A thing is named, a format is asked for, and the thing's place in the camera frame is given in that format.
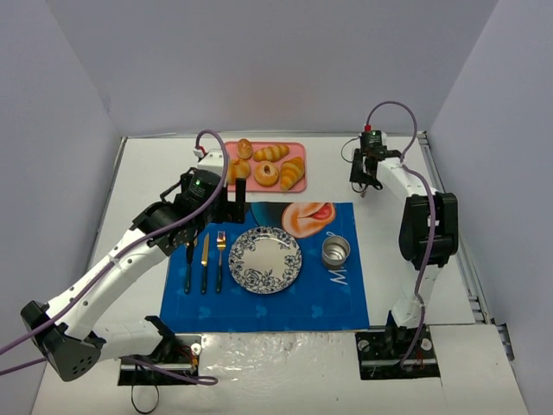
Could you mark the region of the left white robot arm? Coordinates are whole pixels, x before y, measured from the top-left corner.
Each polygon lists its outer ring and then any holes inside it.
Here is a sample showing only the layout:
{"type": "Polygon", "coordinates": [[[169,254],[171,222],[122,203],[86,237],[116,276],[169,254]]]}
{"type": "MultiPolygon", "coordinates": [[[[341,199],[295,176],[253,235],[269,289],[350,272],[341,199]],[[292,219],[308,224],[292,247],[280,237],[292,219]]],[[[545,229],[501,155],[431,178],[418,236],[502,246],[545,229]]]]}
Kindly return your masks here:
{"type": "Polygon", "coordinates": [[[135,357],[146,366],[176,348],[175,333],[158,316],[105,326],[98,321],[145,272],[180,246],[192,247],[207,225],[245,221],[246,181],[236,181],[236,198],[229,201],[220,180],[191,168],[79,281],[47,303],[31,301],[22,309],[33,343],[62,380],[76,380],[110,359],[135,357]]]}

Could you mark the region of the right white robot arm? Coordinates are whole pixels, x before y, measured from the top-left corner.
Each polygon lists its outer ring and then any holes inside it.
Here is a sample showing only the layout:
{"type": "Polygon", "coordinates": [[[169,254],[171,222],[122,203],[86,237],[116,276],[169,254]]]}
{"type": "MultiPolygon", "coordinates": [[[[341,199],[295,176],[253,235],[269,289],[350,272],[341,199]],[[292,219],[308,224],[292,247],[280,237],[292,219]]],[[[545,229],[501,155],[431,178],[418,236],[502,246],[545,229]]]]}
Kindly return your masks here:
{"type": "Polygon", "coordinates": [[[370,187],[389,189],[403,203],[398,235],[399,251],[412,274],[390,311],[396,326],[417,329],[424,323],[426,308],[441,269],[457,253],[458,201],[442,193],[424,176],[407,167],[399,150],[390,150],[383,133],[367,125],[353,151],[349,182],[362,192],[370,187]]]}

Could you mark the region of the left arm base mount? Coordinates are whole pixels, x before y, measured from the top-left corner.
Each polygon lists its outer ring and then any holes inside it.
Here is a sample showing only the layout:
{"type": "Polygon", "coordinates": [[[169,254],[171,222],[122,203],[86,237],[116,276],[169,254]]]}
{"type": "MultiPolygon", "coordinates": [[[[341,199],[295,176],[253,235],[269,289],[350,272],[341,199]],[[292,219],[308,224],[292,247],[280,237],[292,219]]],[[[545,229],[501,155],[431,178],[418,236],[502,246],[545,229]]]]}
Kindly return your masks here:
{"type": "Polygon", "coordinates": [[[172,343],[158,347],[152,354],[125,356],[119,364],[117,386],[191,385],[189,380],[167,376],[144,362],[182,377],[196,377],[199,375],[201,343],[200,334],[177,334],[172,343]]]}

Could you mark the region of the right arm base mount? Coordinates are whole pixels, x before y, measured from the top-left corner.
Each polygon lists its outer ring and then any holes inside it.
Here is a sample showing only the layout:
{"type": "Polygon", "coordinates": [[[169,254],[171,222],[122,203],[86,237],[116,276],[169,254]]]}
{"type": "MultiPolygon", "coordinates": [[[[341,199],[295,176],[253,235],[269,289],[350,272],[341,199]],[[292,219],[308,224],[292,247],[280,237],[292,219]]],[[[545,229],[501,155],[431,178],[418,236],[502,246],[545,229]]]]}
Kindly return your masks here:
{"type": "Polygon", "coordinates": [[[361,380],[440,378],[440,368],[427,326],[415,345],[416,329],[381,326],[355,334],[361,380]]]}

